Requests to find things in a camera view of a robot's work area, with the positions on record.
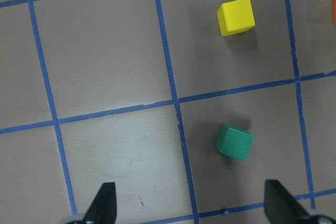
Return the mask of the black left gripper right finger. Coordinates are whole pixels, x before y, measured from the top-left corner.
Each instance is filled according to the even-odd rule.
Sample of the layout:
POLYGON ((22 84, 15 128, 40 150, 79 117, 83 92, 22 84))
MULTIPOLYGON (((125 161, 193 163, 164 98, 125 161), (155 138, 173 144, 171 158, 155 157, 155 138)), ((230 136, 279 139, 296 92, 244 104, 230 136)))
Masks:
POLYGON ((272 224, 335 223, 330 215, 305 210, 276 179, 265 180, 264 213, 272 224))

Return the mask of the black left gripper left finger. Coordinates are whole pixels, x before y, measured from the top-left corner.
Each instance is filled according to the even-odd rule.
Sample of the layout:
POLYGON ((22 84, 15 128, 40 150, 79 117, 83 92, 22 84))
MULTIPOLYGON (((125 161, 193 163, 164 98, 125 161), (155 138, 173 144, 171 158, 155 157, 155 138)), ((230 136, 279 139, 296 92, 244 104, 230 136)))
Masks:
POLYGON ((117 218, 117 196, 114 182, 103 183, 79 223, 114 224, 117 218))

